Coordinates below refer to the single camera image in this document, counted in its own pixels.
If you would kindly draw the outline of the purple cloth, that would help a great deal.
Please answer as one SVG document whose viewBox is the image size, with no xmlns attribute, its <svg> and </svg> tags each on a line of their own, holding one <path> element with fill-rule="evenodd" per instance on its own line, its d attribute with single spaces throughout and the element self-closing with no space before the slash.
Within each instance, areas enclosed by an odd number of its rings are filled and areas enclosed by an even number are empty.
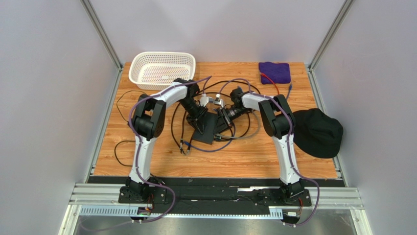
<svg viewBox="0 0 417 235">
<path fill-rule="evenodd" d="M 288 63 L 261 62 L 258 63 L 258 69 L 262 84 L 291 83 L 290 65 Z"/>
</svg>

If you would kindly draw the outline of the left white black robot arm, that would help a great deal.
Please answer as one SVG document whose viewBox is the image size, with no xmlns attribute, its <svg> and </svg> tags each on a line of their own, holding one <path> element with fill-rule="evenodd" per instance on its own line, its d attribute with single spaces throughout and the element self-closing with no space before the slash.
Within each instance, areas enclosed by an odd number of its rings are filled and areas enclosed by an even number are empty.
<svg viewBox="0 0 417 235">
<path fill-rule="evenodd" d="M 129 114 L 129 126 L 135 134 L 135 156 L 126 185 L 120 192 L 131 200 L 146 202 L 150 196 L 150 162 L 157 137 L 164 129 L 166 109 L 179 102 L 188 112 L 192 127 L 204 132 L 207 108 L 196 104 L 198 81 L 177 78 L 164 90 L 142 95 Z"/>
</svg>

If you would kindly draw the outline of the aluminium frame rail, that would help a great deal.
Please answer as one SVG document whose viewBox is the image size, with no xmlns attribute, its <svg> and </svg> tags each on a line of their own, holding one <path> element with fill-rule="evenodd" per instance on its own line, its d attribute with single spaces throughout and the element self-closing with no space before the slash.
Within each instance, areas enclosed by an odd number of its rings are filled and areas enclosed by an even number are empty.
<svg viewBox="0 0 417 235">
<path fill-rule="evenodd" d="M 121 185 L 76 184 L 59 233 L 73 234 L 81 215 L 281 221 L 285 217 L 305 215 L 305 222 L 310 224 L 320 211 L 335 210 L 349 211 L 359 235 L 372 233 L 356 188 L 306 187 L 287 204 L 278 199 L 277 187 L 175 186 L 174 190 L 173 194 L 153 187 L 150 198 L 139 201 L 121 192 Z"/>
</svg>

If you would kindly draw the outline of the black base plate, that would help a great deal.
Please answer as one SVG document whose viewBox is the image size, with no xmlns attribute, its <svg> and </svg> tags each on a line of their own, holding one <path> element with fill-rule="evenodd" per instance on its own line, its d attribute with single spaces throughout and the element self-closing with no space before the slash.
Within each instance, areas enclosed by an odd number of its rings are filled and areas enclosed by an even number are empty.
<svg viewBox="0 0 417 235">
<path fill-rule="evenodd" d="M 150 196 L 146 202 L 131 200 L 120 190 L 118 202 L 148 203 L 154 206 L 151 210 L 153 213 L 170 210 L 170 213 L 177 214 L 212 215 L 266 215 L 270 206 L 289 206 L 297 211 L 301 206 L 312 205 L 307 189 L 304 189 L 298 202 L 291 205 L 282 203 L 278 199 L 278 189 L 281 184 L 278 178 L 155 179 L 152 177 L 149 181 L 152 185 L 149 187 Z"/>
</svg>

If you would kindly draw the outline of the white plastic basket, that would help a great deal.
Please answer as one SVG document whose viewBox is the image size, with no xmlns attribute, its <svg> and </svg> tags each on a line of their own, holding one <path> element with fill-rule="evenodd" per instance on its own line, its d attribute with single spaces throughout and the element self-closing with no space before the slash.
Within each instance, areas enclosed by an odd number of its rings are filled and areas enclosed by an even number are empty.
<svg viewBox="0 0 417 235">
<path fill-rule="evenodd" d="M 139 89 L 161 91 L 177 79 L 194 78 L 195 57 L 185 52 L 147 51 L 135 56 L 129 80 Z"/>
</svg>

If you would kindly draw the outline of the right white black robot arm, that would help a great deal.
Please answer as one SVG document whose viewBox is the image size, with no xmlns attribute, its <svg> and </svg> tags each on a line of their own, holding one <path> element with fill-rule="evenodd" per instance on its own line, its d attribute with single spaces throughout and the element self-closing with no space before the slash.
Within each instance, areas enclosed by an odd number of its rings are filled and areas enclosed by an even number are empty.
<svg viewBox="0 0 417 235">
<path fill-rule="evenodd" d="M 230 108 L 222 105 L 216 110 L 218 121 L 214 133 L 225 131 L 237 117 L 253 110 L 258 111 L 263 128 L 272 138 L 277 151 L 281 181 L 278 199 L 287 205 L 298 202 L 304 193 L 304 182 L 298 170 L 294 149 L 296 121 L 287 100 L 281 94 L 268 96 L 243 92 L 241 88 L 232 91 L 231 100 L 233 105 Z"/>
</svg>

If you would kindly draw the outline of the black network switch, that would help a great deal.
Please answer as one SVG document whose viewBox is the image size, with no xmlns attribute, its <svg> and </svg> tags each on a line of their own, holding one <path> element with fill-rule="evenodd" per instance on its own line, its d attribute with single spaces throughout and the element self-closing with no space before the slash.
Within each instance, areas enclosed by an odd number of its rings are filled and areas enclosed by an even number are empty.
<svg viewBox="0 0 417 235">
<path fill-rule="evenodd" d="M 202 142 L 205 144 L 213 144 L 215 136 L 215 125 L 217 123 L 217 113 L 207 113 L 205 131 L 203 134 L 194 131 L 191 139 L 193 141 Z"/>
</svg>

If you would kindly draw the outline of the black bucket hat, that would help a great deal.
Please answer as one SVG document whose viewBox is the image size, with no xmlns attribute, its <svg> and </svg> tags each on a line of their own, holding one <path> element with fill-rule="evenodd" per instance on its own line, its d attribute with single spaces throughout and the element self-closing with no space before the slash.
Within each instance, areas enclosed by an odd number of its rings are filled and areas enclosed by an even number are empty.
<svg viewBox="0 0 417 235">
<path fill-rule="evenodd" d="M 320 159 L 332 159 L 340 151 L 344 128 L 318 108 L 293 113 L 296 125 L 294 143 L 305 153 Z"/>
</svg>

